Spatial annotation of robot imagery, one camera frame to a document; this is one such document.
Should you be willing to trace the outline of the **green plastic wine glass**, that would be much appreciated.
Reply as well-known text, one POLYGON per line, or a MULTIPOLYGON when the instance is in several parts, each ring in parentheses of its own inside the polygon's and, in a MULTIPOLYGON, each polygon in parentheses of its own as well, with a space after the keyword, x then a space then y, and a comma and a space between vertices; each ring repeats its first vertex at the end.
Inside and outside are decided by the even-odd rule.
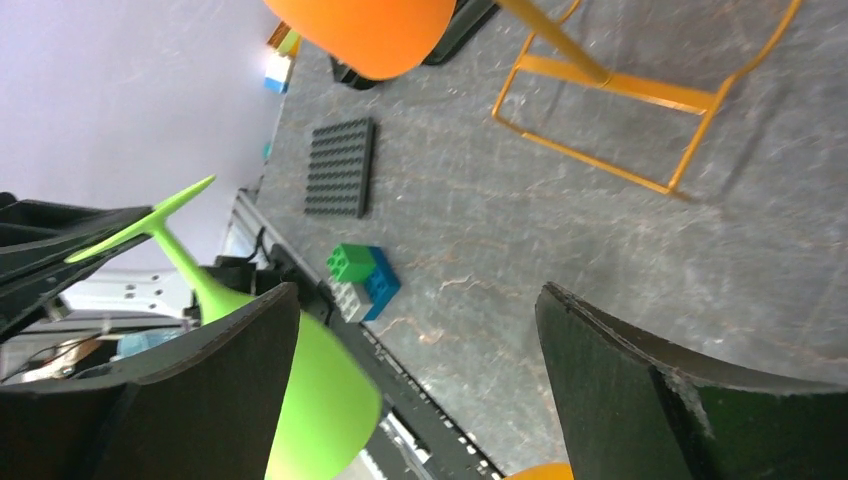
MULTIPOLYGON (((166 221, 212 182, 208 176, 158 203, 153 211, 67 262, 77 263, 146 234, 194 290, 207 325, 253 301, 202 269, 166 221)), ((314 315, 299 314, 292 370, 282 401, 265 476, 333 479, 359 455, 381 415, 382 397, 338 337, 314 315)))

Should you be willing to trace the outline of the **orange plastic wine glass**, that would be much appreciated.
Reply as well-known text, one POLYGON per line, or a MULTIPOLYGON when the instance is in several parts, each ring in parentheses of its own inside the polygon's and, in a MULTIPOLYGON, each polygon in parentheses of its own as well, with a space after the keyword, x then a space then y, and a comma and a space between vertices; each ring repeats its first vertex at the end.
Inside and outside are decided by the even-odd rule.
POLYGON ((305 40, 363 73, 403 70, 414 35, 432 0, 267 0, 280 20, 305 40))

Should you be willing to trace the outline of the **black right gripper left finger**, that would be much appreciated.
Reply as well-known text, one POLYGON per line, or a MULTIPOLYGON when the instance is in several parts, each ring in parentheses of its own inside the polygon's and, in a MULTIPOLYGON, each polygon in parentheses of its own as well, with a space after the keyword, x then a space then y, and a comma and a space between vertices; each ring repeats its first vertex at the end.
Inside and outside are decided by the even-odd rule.
POLYGON ((5 479, 260 479, 299 333, 295 285, 68 380, 1 390, 5 479))

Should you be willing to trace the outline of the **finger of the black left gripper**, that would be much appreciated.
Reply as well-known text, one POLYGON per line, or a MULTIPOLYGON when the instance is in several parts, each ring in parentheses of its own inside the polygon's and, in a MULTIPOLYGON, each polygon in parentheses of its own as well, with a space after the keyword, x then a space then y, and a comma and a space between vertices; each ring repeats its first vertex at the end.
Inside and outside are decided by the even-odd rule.
POLYGON ((150 206, 97 209, 1 194, 1 336, 12 338, 45 316, 44 307, 115 256, 147 240, 78 263, 65 261, 152 212, 150 206))

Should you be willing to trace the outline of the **gold wire wine glass rack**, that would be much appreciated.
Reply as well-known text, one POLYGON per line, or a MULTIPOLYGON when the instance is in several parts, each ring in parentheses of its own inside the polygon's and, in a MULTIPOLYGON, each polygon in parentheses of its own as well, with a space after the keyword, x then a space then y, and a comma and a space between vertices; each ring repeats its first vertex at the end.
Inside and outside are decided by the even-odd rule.
POLYGON ((715 92, 670 84, 604 68, 562 30, 562 25, 581 5, 579 1, 574 1, 557 21, 549 18, 531 1, 500 1, 498 5, 501 9, 521 20, 529 28, 530 34, 522 45, 497 96, 491 111, 492 118, 523 139, 568 155, 661 195, 685 199, 687 195, 679 189, 680 183, 730 91, 774 50, 799 12, 802 2, 794 0, 788 4, 786 12, 775 31, 757 55, 739 70, 729 75, 715 92), (506 96, 510 92, 516 75, 520 72, 541 75, 566 83, 575 83, 589 89, 685 112, 699 116, 701 120, 670 179, 665 183, 658 183, 643 175, 533 133, 502 116, 501 109, 506 96))

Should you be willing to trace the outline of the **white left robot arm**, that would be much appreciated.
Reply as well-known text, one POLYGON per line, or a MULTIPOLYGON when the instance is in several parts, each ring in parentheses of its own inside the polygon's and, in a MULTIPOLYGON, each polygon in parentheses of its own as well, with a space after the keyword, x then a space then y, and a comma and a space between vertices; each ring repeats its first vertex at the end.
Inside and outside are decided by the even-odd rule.
POLYGON ((113 258, 148 240, 133 234, 83 260, 93 247, 153 211, 98 209, 1 195, 1 339, 54 317, 61 308, 152 311, 176 316, 190 293, 173 270, 107 270, 113 258))

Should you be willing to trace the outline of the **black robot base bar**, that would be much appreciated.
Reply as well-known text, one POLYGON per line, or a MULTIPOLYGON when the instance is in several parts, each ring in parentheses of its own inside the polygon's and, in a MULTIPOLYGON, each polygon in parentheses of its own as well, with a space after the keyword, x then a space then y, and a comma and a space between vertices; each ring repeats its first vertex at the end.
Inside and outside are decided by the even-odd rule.
POLYGON ((339 475, 366 479, 502 479, 504 473, 462 430, 421 383, 376 336, 361 324, 347 323, 340 299, 327 282, 313 278, 279 244, 260 268, 250 257, 219 256, 207 267, 218 282, 258 296, 282 283, 298 287, 298 298, 336 335, 382 396, 380 421, 368 443, 339 475))

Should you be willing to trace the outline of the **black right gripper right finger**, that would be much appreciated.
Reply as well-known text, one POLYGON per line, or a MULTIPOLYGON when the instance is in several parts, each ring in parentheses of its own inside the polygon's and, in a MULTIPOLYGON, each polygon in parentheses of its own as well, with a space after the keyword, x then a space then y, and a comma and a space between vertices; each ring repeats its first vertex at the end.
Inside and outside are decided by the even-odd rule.
POLYGON ((690 350, 556 283, 535 319, 578 479, 843 479, 847 389, 690 350))

